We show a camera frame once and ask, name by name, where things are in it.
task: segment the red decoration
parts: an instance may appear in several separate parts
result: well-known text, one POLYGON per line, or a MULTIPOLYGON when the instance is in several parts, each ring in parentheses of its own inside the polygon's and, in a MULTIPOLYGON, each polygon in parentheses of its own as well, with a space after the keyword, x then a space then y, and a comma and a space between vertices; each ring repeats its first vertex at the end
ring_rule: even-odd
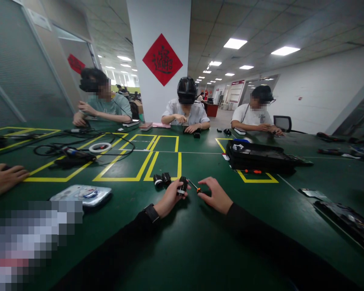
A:
POLYGON ((143 62, 163 86, 166 86, 183 66, 163 34, 160 34, 150 47, 143 62))
POLYGON ((85 68, 85 64, 83 62, 81 62, 79 59, 77 59, 75 56, 73 56, 72 54, 70 54, 70 56, 68 57, 68 61, 69 61, 70 67, 77 73, 81 74, 82 69, 85 68))

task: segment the black sleeve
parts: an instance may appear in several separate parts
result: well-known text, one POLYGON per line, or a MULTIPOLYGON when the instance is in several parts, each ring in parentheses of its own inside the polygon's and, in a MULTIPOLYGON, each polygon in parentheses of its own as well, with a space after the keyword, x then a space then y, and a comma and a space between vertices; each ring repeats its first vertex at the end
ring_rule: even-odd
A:
POLYGON ((229 209, 226 224, 238 238, 276 264, 300 291, 361 290, 315 253, 235 203, 229 209))
POLYGON ((52 290, 112 290, 135 254, 148 245, 157 227, 146 213, 119 230, 73 267, 52 290))

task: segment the white ring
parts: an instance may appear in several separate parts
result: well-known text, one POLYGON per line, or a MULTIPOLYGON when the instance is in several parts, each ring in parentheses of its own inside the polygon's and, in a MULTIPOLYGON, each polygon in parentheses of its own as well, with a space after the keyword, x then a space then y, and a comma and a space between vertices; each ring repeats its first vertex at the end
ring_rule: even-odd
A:
POLYGON ((112 147, 112 145, 110 143, 96 143, 94 145, 92 145, 90 148, 89 148, 89 151, 92 152, 92 153, 100 153, 100 152, 105 152, 107 150, 110 150, 112 147), (102 149, 102 150, 95 150, 94 148, 96 147, 100 147, 100 146, 106 146, 106 148, 102 149))

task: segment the smartwatch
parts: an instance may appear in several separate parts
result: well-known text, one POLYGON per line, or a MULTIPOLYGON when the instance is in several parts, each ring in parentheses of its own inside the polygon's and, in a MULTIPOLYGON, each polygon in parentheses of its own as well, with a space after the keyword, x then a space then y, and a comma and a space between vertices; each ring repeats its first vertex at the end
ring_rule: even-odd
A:
POLYGON ((144 208, 143 211, 148 215, 152 224, 159 224, 161 219, 152 203, 144 208))

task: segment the teal shirt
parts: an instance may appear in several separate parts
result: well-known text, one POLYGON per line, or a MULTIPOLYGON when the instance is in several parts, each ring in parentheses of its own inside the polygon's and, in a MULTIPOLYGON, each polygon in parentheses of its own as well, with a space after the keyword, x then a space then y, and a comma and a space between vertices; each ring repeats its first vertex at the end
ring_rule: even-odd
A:
POLYGON ((88 104, 99 112, 113 115, 128 115, 132 118, 131 106, 127 98, 120 94, 116 94, 116 96, 110 102, 104 99, 99 99, 98 96, 94 95, 89 99, 88 104))

